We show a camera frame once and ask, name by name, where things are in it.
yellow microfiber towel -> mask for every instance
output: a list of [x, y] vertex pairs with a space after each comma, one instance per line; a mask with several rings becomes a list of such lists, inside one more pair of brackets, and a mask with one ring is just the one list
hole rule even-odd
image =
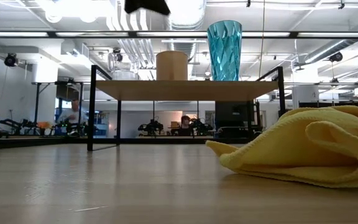
[[300, 108], [241, 148], [207, 141], [240, 174], [322, 187], [358, 187], [358, 107]]

cardboard cylinder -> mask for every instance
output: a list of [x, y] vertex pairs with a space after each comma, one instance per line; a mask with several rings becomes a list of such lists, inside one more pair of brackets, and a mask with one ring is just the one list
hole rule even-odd
[[168, 50], [158, 53], [157, 80], [187, 80], [187, 54]]

exposed ductwork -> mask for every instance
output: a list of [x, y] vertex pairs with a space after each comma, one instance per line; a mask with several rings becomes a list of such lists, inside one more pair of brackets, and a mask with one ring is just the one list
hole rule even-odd
[[[167, 0], [171, 10], [166, 19], [168, 30], [198, 30], [203, 25], [206, 0]], [[197, 44], [170, 43], [170, 50], [184, 52], [190, 61], [196, 53]]]
[[[351, 31], [358, 31], [358, 26], [355, 26]], [[349, 47], [357, 42], [358, 42], [358, 40], [353, 40], [353, 39], [333, 40], [330, 43], [315, 50], [314, 52], [306, 55], [306, 57], [304, 59], [304, 63], [299, 63], [299, 65], [306, 65], [306, 64], [318, 62], [322, 59], [332, 56], [333, 54], [335, 54], [335, 53], [337, 53], [337, 52], [345, 49], [346, 47]]]

person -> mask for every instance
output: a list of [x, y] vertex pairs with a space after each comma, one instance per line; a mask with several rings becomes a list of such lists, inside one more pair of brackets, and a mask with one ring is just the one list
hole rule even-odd
[[190, 118], [189, 116], [182, 116], [180, 118], [180, 129], [178, 129], [179, 136], [193, 136], [194, 131], [190, 126]]
[[[80, 116], [80, 102], [77, 99], [71, 101], [71, 109], [64, 110], [59, 118], [57, 119], [57, 123], [61, 121], [68, 120], [71, 124], [78, 123], [78, 119]], [[84, 111], [81, 111], [81, 121], [80, 123], [88, 122], [88, 118], [86, 117]]]

teal glass vase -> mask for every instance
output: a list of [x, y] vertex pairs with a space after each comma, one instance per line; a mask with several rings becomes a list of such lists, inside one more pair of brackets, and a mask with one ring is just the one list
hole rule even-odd
[[236, 21], [220, 21], [207, 30], [211, 71], [214, 81], [238, 81], [242, 26]]

